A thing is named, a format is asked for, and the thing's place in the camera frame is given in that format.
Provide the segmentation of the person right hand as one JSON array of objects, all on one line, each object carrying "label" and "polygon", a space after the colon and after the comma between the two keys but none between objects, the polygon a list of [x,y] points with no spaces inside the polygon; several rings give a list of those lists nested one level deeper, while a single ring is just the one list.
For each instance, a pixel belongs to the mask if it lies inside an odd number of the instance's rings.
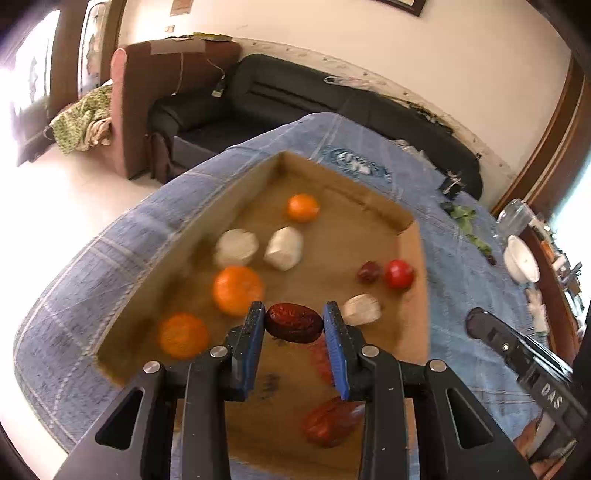
[{"label": "person right hand", "polygon": [[563,448],[557,449],[550,457],[533,462],[531,455],[541,446],[553,427],[552,419],[543,413],[537,419],[532,420],[513,441],[537,479],[552,479],[565,464],[576,445],[576,441],[572,440]]}]

